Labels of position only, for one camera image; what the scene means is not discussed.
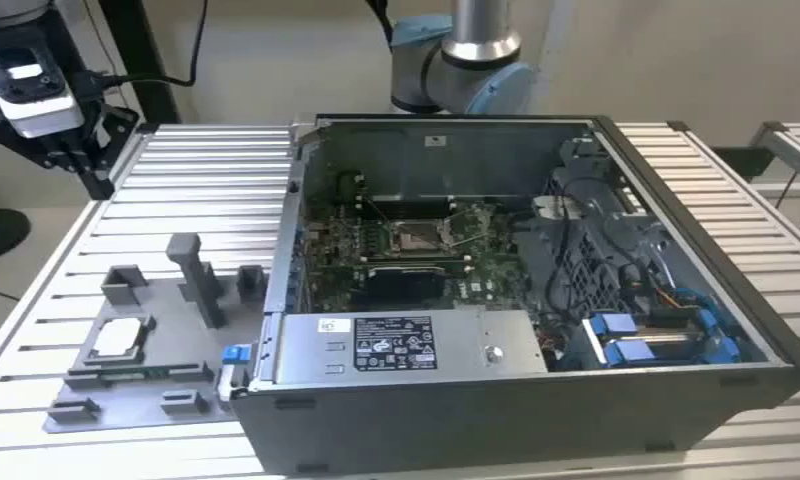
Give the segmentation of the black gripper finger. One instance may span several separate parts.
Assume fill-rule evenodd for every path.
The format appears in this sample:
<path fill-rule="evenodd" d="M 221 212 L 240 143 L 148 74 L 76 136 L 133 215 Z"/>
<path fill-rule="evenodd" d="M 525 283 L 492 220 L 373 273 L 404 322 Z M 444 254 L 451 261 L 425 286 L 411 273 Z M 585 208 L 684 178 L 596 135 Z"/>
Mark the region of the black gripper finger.
<path fill-rule="evenodd" d="M 38 165 L 74 174 L 92 199 L 100 198 L 100 144 L 92 127 L 81 126 L 36 138 L 21 136 L 0 116 L 0 145 Z"/>
<path fill-rule="evenodd" d="M 84 140 L 88 162 L 84 166 L 84 187 L 92 199 L 109 199 L 114 185 L 109 174 L 126 145 L 140 116 L 129 108 L 101 106 L 98 120 Z"/>

